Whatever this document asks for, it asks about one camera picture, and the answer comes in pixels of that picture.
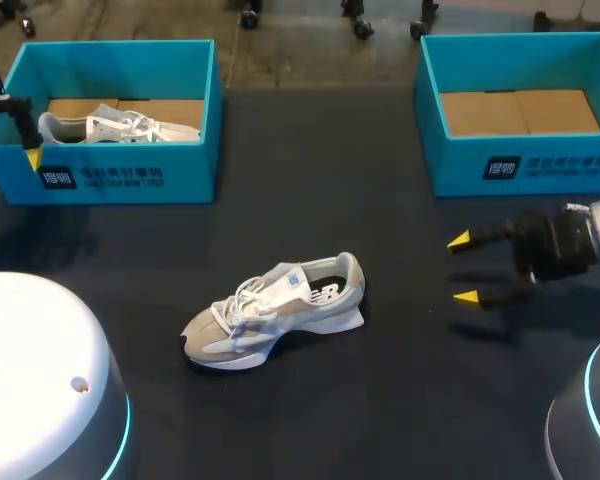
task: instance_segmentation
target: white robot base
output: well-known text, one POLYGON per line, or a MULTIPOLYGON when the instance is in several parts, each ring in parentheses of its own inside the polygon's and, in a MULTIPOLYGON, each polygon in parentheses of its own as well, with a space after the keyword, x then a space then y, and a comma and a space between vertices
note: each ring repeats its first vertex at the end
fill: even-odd
POLYGON ((91 310, 0 273, 0 480, 135 477, 131 403, 91 310))

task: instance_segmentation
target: teal plastic bin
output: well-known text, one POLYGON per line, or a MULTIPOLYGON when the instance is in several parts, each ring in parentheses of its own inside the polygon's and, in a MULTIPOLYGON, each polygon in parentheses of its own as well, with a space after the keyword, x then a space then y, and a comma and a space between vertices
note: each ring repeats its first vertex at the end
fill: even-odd
POLYGON ((600 126, 600 33, 425 36, 415 111, 437 196, 600 193, 600 133, 453 137, 447 92, 582 89, 600 126))
POLYGON ((16 205, 211 202, 222 85, 213 41, 25 44, 6 93, 53 98, 204 100, 200 141, 45 145, 34 171, 13 120, 0 115, 0 188, 16 205))

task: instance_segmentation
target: sneaker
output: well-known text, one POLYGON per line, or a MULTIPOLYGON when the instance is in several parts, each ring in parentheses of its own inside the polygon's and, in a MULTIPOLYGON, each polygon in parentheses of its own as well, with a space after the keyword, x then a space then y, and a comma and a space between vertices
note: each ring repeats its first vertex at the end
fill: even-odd
POLYGON ((261 365, 292 330, 327 334, 361 326, 365 280, 356 258, 341 253, 308 263, 281 263, 214 302, 181 334, 189 360, 243 370, 261 365))
POLYGON ((59 118, 45 112, 38 130, 46 143, 193 142, 200 131, 186 125, 158 122, 133 111, 100 106, 82 118, 59 118))

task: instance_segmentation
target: shoe box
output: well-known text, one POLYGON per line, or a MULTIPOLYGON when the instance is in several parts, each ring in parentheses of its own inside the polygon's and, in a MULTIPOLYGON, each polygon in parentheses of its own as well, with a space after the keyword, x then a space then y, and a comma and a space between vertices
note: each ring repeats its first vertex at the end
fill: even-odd
POLYGON ((453 137, 600 133, 582 90, 441 94, 453 137))
POLYGON ((212 40, 34 42, 23 45, 6 93, 84 117, 100 103, 200 130, 196 142, 44 145, 30 163, 15 123, 0 115, 0 189, 12 205, 213 201, 223 89, 212 40))
POLYGON ((413 102, 436 196, 600 193, 600 32, 427 36, 413 102))

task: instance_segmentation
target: gray floor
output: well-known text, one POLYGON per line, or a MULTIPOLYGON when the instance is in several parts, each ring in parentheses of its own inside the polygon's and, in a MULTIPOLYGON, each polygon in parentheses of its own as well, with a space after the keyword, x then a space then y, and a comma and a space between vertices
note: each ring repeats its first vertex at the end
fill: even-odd
MULTIPOLYGON (((213 38, 230 87, 298 88, 396 85, 411 81, 417 47, 409 21, 419 0, 367 0, 377 33, 357 40, 339 0, 264 0, 261 28, 238 27, 240 0, 25 0, 36 41, 213 38)), ((435 32, 529 31, 546 9, 577 15, 581 0, 440 0, 435 32)), ((0 27, 3 76, 24 41, 18 26, 0 27)))

